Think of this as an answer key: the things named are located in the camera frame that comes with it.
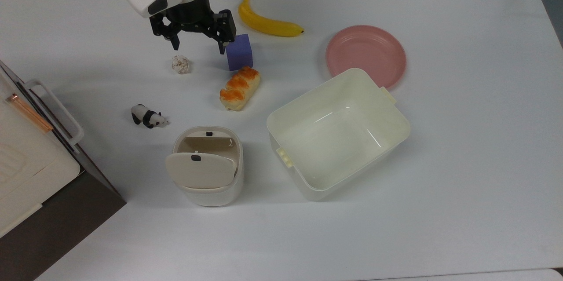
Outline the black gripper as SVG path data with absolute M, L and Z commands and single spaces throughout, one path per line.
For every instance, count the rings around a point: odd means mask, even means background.
M 209 0 L 194 0 L 165 9 L 150 17 L 153 34 L 168 40 L 175 51 L 179 50 L 181 31 L 201 33 L 217 41 L 224 55 L 227 46 L 235 41 L 237 28 L 229 9 L 218 13 L 211 10 Z

